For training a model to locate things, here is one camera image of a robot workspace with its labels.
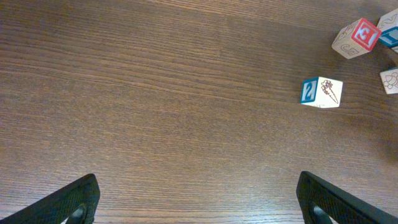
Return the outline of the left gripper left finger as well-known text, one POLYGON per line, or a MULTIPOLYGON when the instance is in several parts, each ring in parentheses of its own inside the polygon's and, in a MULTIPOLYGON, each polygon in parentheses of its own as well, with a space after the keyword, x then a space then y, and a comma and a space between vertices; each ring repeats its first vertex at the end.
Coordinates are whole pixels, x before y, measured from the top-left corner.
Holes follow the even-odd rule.
POLYGON ((100 200, 94 174, 87 174, 54 193, 9 215, 1 223, 92 224, 100 200))

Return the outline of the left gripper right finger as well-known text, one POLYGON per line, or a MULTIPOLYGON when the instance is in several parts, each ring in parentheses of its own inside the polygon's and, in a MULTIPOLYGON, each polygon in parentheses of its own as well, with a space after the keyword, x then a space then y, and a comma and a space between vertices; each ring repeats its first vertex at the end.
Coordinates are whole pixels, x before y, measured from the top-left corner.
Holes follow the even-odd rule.
POLYGON ((311 172, 300 173, 296 194, 305 224, 397 223, 390 215, 311 172))

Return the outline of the carrot picture wooden block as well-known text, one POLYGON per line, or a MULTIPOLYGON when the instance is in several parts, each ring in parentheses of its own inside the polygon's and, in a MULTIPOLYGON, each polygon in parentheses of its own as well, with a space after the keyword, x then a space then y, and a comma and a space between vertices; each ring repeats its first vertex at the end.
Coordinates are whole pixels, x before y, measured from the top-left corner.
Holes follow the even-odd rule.
POLYGON ((325 77, 305 80, 300 103, 317 108, 338 108, 341 103, 343 82, 325 77))

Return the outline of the red sided wooden block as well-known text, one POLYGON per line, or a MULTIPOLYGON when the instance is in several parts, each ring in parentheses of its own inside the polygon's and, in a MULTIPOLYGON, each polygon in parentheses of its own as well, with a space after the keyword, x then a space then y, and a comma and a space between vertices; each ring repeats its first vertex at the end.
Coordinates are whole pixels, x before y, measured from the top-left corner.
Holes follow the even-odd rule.
POLYGON ((394 67, 380 73, 382 85, 388 95, 398 93, 398 68, 394 67))

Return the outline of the red number wooden block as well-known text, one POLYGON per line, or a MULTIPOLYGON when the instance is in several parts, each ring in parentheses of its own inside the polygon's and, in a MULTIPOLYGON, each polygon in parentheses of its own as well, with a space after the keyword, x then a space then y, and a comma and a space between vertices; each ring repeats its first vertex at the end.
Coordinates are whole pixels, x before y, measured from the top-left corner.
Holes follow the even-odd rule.
POLYGON ((372 51, 381 34, 373 23, 360 18, 342 28, 331 47, 344 58, 355 58, 372 51))

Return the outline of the blue sided wooden block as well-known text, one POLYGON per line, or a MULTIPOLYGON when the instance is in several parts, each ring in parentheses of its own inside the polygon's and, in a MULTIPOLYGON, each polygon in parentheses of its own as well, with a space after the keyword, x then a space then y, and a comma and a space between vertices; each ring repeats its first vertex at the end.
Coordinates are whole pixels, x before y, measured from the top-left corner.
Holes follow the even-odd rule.
POLYGON ((377 25, 377 28, 382 32, 379 41, 395 53, 397 53, 397 14, 398 9, 388 12, 380 18, 377 25))

